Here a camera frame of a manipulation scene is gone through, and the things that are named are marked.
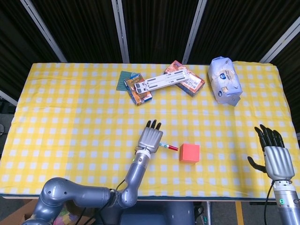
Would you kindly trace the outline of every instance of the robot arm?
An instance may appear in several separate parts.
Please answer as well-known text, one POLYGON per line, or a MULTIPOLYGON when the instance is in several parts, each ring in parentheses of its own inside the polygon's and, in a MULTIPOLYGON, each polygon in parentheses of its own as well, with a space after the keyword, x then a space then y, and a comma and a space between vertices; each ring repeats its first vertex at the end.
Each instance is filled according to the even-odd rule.
POLYGON ((148 121, 135 149, 135 159, 125 178, 125 189, 117 191, 106 187, 79 185, 64 178, 52 178, 45 183, 31 218, 23 225, 52 225, 67 200, 73 200, 79 207, 90 208, 134 206, 151 153, 157 151, 163 135, 159 131, 161 123, 156 128, 156 120, 151 127, 150 124, 151 121, 148 121))
POLYGON ((273 180, 273 191, 282 224, 300 225, 299 199, 290 181, 295 175, 290 153, 279 132, 263 125, 260 127, 262 131, 257 127, 255 130, 262 146, 265 166, 256 164, 251 157, 248 157, 248 161, 253 168, 267 173, 273 180))

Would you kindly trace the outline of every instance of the red block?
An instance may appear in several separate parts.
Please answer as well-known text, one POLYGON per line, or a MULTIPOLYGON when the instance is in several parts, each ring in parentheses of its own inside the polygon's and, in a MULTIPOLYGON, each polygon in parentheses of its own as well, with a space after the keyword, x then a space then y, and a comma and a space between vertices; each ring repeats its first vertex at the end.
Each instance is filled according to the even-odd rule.
POLYGON ((197 163, 200 159, 200 146, 197 144, 183 144, 180 147, 180 161, 197 163))

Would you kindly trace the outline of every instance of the pen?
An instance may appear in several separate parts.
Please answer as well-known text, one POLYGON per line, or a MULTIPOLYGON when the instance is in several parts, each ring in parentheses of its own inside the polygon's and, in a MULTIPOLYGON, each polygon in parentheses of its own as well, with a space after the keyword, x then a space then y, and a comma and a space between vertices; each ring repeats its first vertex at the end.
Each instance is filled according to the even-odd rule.
POLYGON ((178 151, 178 148, 177 148, 177 147, 171 146, 171 145, 169 145, 169 144, 159 143, 159 146, 164 147, 164 148, 166 148, 166 149, 172 149, 172 150, 174 150, 174 151, 178 151))

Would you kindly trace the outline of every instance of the black curtain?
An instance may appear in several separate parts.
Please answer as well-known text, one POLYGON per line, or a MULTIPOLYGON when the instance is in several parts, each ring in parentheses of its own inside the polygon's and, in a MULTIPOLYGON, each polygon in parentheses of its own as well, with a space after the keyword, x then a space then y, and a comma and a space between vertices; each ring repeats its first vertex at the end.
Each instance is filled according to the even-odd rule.
POLYGON ((188 63, 258 62, 299 16, 300 1, 208 0, 188 63))
POLYGON ((20 1, 0 1, 0 90, 19 99, 31 65, 58 58, 20 1))
POLYGON ((296 132, 300 132, 300 34, 271 61, 281 77, 296 132))
POLYGON ((111 0, 33 0, 68 62, 122 62, 111 0))
POLYGON ((122 0, 131 63, 182 61, 198 0, 122 0))

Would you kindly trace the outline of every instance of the table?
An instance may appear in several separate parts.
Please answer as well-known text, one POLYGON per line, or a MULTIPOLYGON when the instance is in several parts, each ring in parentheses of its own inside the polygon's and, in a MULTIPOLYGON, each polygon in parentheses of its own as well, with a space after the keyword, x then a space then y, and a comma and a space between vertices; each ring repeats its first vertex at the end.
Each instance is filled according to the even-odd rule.
POLYGON ((160 148, 143 178, 140 199, 264 199, 271 181, 247 161, 252 156, 264 163, 254 131, 260 123, 282 134, 297 187, 299 147, 277 68, 248 62, 234 66, 243 88, 236 107, 215 101, 209 66, 188 65, 206 81, 194 98, 169 86, 136 106, 128 93, 116 91, 120 72, 149 78, 167 65, 33 64, 0 161, 1 195, 37 196, 56 176, 116 188, 147 120, 153 119, 162 122, 162 142, 199 144, 201 160, 183 164, 178 152, 160 148))

